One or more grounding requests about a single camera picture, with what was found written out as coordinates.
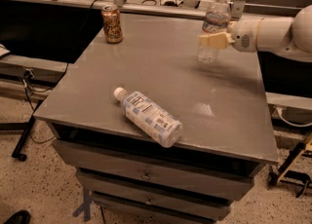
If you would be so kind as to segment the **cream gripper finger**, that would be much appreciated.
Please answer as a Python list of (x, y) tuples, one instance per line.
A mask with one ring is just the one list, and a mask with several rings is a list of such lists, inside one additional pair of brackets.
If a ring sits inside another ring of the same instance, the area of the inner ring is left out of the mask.
[(224, 50), (235, 43), (235, 40), (227, 32), (203, 33), (199, 35), (199, 43), (203, 47)]

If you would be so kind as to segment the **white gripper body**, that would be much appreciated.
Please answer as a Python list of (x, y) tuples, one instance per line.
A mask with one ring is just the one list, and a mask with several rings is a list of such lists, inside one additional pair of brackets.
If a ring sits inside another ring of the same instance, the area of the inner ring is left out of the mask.
[(232, 21), (228, 31), (233, 39), (232, 47), (239, 52), (254, 53), (259, 19), (241, 19)]

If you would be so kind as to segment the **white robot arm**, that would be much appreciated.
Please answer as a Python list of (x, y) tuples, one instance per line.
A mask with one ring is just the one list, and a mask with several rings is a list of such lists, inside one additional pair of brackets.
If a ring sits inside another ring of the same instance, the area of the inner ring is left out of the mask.
[(242, 17), (226, 30), (199, 35), (202, 47), (239, 52), (268, 52), (290, 60), (312, 61), (312, 6), (294, 17)]

